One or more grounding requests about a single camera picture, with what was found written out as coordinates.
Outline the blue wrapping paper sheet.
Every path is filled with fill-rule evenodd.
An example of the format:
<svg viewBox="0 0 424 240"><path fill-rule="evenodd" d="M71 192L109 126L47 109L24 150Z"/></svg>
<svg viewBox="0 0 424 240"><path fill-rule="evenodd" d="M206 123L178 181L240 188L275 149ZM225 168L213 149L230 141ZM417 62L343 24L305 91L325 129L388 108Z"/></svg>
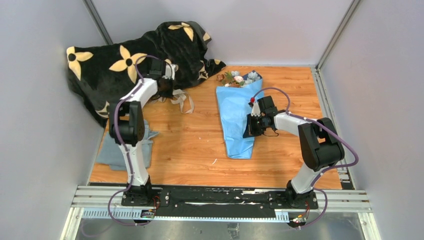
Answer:
<svg viewBox="0 0 424 240"><path fill-rule="evenodd" d="M231 159L250 159L252 157L255 138L243 138L243 134L247 125L247 114L252 111L249 102L251 97L262 89L262 86L261 76L260 80L240 88L225 86L216 88L226 154Z"/></svg>

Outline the beige ribbon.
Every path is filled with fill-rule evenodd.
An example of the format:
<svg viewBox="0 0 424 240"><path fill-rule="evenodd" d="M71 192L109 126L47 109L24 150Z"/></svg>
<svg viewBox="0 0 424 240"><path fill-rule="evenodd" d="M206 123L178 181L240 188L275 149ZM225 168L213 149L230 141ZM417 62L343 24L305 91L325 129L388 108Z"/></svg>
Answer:
<svg viewBox="0 0 424 240"><path fill-rule="evenodd" d="M195 103L192 97L187 91L182 89L173 90L171 98L155 96L147 104L164 103L167 100L170 100L173 105L178 105L181 114L192 114L195 110Z"/></svg>

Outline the pink white fake flower stem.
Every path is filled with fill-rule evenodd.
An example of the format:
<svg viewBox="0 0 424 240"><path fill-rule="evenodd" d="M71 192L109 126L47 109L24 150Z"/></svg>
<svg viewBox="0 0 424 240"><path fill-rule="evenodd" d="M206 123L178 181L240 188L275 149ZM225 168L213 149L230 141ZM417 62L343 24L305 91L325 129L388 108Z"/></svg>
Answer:
<svg viewBox="0 0 424 240"><path fill-rule="evenodd" d="M241 88L245 81L241 76L228 76L224 80L224 87Z"/></svg>

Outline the blue fake flower stem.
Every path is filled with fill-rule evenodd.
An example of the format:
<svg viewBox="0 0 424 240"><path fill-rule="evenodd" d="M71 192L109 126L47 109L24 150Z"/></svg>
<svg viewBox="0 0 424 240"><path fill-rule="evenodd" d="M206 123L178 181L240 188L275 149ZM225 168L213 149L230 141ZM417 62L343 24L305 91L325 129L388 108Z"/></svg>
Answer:
<svg viewBox="0 0 424 240"><path fill-rule="evenodd" d="M244 79L244 85L249 85L262 79L262 77L256 71L251 71L244 76L242 76L239 71L230 71L230 73L233 77L241 76Z"/></svg>

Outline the orange fake flower stem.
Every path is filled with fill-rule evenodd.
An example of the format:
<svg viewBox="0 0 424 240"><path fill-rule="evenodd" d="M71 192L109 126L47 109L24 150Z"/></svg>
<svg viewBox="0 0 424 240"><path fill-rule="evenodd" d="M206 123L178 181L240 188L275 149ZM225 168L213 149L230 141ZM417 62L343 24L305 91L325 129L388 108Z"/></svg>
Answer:
<svg viewBox="0 0 424 240"><path fill-rule="evenodd" d="M223 86L230 86L234 82L234 77L230 72L218 74L216 81L220 82Z"/></svg>

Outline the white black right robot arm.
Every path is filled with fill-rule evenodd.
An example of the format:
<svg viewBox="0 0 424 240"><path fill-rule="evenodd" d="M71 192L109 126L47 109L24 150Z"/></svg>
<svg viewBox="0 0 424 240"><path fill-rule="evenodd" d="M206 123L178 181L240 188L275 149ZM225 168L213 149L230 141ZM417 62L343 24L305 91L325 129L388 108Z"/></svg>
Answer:
<svg viewBox="0 0 424 240"><path fill-rule="evenodd" d="M303 164L294 178L288 181L282 200L298 209L313 197L313 187L324 170L345 156L341 141L331 119L310 119L288 110L278 110L271 96L249 101L243 138L264 135L265 130L284 131L299 138Z"/></svg>

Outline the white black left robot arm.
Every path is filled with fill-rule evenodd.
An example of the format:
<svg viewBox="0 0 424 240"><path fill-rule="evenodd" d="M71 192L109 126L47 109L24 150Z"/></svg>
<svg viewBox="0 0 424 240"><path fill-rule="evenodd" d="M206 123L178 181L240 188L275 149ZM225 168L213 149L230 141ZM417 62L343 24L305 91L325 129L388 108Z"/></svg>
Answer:
<svg viewBox="0 0 424 240"><path fill-rule="evenodd" d="M122 151L128 175L126 189L122 192L124 206L146 207L155 200L142 151L143 107L158 93L160 81L173 81L175 72L176 65L153 59L147 74L137 75L135 86L110 105L109 134Z"/></svg>

